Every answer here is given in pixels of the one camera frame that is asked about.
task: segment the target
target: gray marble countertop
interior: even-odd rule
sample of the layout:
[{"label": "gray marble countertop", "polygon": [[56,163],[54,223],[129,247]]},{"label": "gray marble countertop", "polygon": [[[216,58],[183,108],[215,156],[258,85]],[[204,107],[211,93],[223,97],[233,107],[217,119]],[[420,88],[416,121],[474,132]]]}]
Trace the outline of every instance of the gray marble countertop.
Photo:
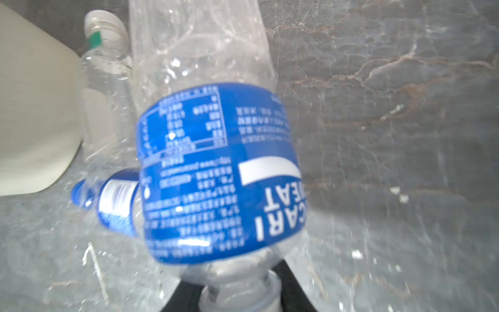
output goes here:
[{"label": "gray marble countertop", "polygon": [[[22,3],[80,53],[86,11],[128,16]],[[310,206],[287,261],[318,311],[499,310],[499,3],[259,3]],[[140,241],[70,207],[86,174],[78,155],[49,189],[0,198],[1,311],[157,312],[175,289]]]}]

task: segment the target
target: pocari sweat label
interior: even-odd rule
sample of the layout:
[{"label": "pocari sweat label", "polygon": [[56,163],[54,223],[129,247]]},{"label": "pocari sweat label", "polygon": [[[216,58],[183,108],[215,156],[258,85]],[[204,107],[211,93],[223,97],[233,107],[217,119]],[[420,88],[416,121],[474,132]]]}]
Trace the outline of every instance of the pocari sweat label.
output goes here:
[{"label": "pocari sweat label", "polygon": [[136,170],[125,169],[113,174],[102,185],[97,215],[103,226],[114,232],[137,236],[132,213],[138,180]]},{"label": "pocari sweat label", "polygon": [[222,83],[161,99],[139,119],[144,235],[158,261],[241,255],[299,232],[307,202],[279,98]]}]

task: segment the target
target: bottle neck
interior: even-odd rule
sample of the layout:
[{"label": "bottle neck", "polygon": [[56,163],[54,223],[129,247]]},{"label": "bottle neck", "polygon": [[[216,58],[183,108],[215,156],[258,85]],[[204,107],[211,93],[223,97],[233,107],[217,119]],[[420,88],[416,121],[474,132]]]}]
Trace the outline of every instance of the bottle neck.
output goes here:
[{"label": "bottle neck", "polygon": [[280,278],[272,271],[234,283],[206,286],[202,312],[282,312]]},{"label": "bottle neck", "polygon": [[96,31],[87,38],[90,49],[95,49],[102,45],[102,37],[100,31]]}]

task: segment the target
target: black object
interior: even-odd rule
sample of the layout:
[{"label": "black object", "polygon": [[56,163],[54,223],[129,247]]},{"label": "black object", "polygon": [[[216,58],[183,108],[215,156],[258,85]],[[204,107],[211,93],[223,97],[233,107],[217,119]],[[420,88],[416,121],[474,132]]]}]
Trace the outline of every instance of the black object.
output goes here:
[{"label": "black object", "polygon": [[[281,304],[283,312],[317,312],[301,289],[298,281],[287,266],[281,261],[272,269],[282,282]],[[199,297],[204,286],[181,281],[172,297],[161,312],[200,312]]]}]

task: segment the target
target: empty plastic bottle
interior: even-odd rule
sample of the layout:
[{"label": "empty plastic bottle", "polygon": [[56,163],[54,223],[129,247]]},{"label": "empty plastic bottle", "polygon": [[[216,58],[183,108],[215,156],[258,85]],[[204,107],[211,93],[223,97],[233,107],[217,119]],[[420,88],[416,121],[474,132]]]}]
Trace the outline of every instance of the empty plastic bottle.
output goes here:
[{"label": "empty plastic bottle", "polygon": [[279,311],[307,203],[256,0],[130,0],[144,235],[199,307]]},{"label": "empty plastic bottle", "polygon": [[122,21],[103,10],[86,15],[85,35],[90,50],[77,70],[76,94],[82,148],[91,175],[76,184],[71,197],[77,206],[96,209],[102,224],[111,230],[134,236],[141,232],[132,226],[131,214],[133,203],[140,207],[140,196],[136,196],[140,164],[135,148],[130,43]]}]

